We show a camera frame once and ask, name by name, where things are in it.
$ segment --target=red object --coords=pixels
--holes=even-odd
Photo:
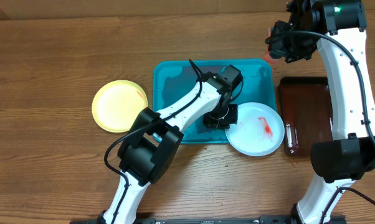
[[[273,137],[273,132],[272,130],[270,129],[270,126],[268,124],[268,121],[264,118],[264,117],[259,117],[258,118],[263,126],[263,130],[265,131],[265,133],[270,137],[272,138]]]

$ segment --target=wood grain surface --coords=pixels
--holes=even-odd
[[[285,12],[291,0],[0,0],[0,20]],[[375,0],[362,0],[375,9]]]
[[[100,129],[93,96],[113,80],[136,82],[152,102],[153,70],[165,60],[262,58],[267,28],[284,12],[206,16],[0,21],[0,223],[68,223],[110,206],[119,176],[103,163],[120,134]],[[368,67],[375,99],[375,11],[368,11]],[[325,76],[310,61],[272,66],[285,76]],[[111,154],[114,166],[118,163]],[[282,148],[248,157],[230,145],[185,145],[138,209],[156,218],[288,214],[304,195],[308,158]],[[375,199],[375,171],[354,188]],[[375,223],[375,206],[348,192],[334,210]]]

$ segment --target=wooden table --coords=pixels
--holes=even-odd
[[[164,60],[262,58],[267,28],[287,13],[0,21],[0,223],[68,223],[110,206],[119,176],[103,163],[120,135],[91,114],[95,93],[131,80],[152,102]],[[375,11],[368,11],[368,67],[375,99]],[[321,58],[272,67],[285,76],[324,76]],[[111,155],[114,166],[118,163]],[[229,145],[181,146],[139,213],[157,218],[289,214],[313,169],[308,158],[239,154]],[[375,199],[375,171],[354,188]],[[375,206],[348,192],[334,214],[375,223]]]

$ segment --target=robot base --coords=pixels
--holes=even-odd
[[[154,218],[137,219],[134,224],[297,224],[289,215],[262,215],[259,218],[223,218],[223,219],[180,219],[156,220]],[[331,217],[328,224],[347,224],[345,216]]]

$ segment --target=yellow plate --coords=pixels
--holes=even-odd
[[[148,106],[143,89],[128,80],[107,83],[95,95],[92,114],[96,123],[106,131],[129,131],[139,112]]]

